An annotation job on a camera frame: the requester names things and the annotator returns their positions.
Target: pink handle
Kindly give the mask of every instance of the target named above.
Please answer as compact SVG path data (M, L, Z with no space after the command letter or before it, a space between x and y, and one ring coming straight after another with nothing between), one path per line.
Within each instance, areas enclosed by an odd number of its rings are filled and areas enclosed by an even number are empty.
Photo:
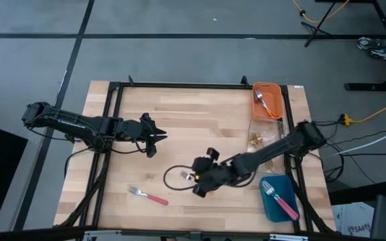
M292 218L292 220L297 220L299 218L299 214L296 213L296 211L294 211L292 207L290 207L282 198L277 197L276 201L281 206L281 208L284 209L284 211Z
M166 201L166 200L164 200L162 198L158 198L158 197L155 197L153 195L148 195L147 197L148 197L148 199L151 199L151 200L153 200L155 202L158 202L161 205L165 205L165 206L168 205L168 201Z

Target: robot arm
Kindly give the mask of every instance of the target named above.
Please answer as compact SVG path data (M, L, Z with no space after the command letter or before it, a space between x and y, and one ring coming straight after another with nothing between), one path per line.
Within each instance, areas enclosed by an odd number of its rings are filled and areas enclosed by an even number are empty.
M60 110L47 102L35 102L27 106L22 117L25 127L50 127L65 133L65 137L74 142L74 138L99 153L111 149L111 141L145 142L148 157L156 153L155 143L166 138L165 131L158 129L148 113L140 121L123 120L111 117L87 117L73 112Z
M192 170L195 172L193 193L205 197L208 191L216 190L222 185L239 187L238 184L251 178L258 166L270 161L278 155L289 153L295 157L303 157L309 151L326 144L326 139L315 124L307 121L298 123L294 131L287 137L276 141L254 153L237 154L220 163L219 153L209 148L209 157L195 158Z

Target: wooden tabletop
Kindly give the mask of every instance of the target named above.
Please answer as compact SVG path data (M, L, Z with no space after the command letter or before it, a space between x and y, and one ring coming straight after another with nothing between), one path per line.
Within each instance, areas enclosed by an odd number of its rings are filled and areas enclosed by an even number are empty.
M109 82L92 81L83 115L101 116ZM294 122L310 120L306 95L301 86L288 86ZM191 166L194 158L206 156L214 147L219 160L246 151L251 120L251 90L217 90L191 88L124 88L119 117L138 120L148 112L156 126L168 138L156 144L157 154L149 159L143 153L111 153L109 173L99 217L99 228L139 230L202 230L219 232L293 232L291 222L272 223L264 213L258 172L254 182L244 188L222 186L198 197L191 190L173 191L162 181L164 171L172 165ZM110 116L114 101L110 107ZM73 151L85 148L76 143ZM132 143L114 143L120 151L135 149ZM71 158L60 197L55 224L63 222L84 197L93 152ZM308 199L318 215L335 230L332 208L320 161L306 155L302 163ZM168 175L174 186L192 185L180 177L181 170ZM169 201L162 206L127 192L132 185ZM306 225L302 205L301 229ZM94 200L87 224L91 223Z

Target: blue plate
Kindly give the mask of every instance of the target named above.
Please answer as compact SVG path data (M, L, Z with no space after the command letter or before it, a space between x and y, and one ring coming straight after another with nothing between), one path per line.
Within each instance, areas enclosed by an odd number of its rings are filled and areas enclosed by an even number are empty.
M296 197L294 195L290 178L287 175L263 177L260 180L259 186L260 186L261 197L263 199L263 205L265 206L265 213L266 213L267 219L271 220L272 222L292 221L290 216L281 208L281 206L279 206L276 200L270 195L267 195L265 193L263 185L261 184L261 182L265 180L270 185L272 185L273 188L275 188L276 194L278 194L280 198L284 199L284 201L290 207L292 207L293 210L296 211L296 213L299 214L299 209L296 203Z

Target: orange container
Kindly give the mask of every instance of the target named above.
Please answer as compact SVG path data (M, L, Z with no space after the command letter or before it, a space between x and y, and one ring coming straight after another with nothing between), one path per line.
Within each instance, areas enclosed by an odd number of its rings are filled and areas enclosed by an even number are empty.
M255 89L259 88L263 100L266 102L267 107L276 114L276 117L270 117L263 107L261 102L256 102L254 95ZM282 94L281 87L274 83L258 82L253 85L253 119L256 121L264 121L267 118L277 120L283 116L282 108Z

